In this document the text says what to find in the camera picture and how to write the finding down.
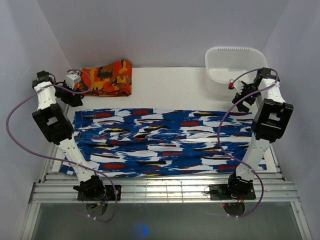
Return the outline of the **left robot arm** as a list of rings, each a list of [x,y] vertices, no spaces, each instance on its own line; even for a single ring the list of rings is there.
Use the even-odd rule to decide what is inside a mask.
[[[38,101],[37,111],[32,113],[34,121],[46,140],[54,143],[72,166],[79,181],[79,185],[73,189],[89,199],[103,199],[106,196],[106,187],[85,161],[77,147],[72,123],[57,103],[57,99],[61,99],[71,107],[83,105],[83,96],[78,89],[74,89],[81,79],[80,76],[76,73],[68,74],[61,86],[56,82],[55,76],[45,70],[38,72],[36,76],[37,79],[32,81]]]

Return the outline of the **blue white patterned trousers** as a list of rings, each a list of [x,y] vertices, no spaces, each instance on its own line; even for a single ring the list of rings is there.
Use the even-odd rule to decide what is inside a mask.
[[[102,108],[76,111],[74,139],[109,177],[231,173],[251,140],[246,112]]]

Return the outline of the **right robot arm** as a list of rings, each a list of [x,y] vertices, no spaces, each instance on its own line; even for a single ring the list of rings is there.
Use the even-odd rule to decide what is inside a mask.
[[[232,198],[243,198],[254,191],[254,172],[259,166],[266,150],[280,139],[288,126],[294,111],[294,106],[287,103],[281,95],[280,79],[275,70],[267,67],[256,69],[252,83],[246,83],[239,78],[228,84],[236,94],[232,103],[239,112],[248,112],[250,106],[261,98],[257,113],[251,124],[251,141],[234,173],[229,176],[226,194]]]

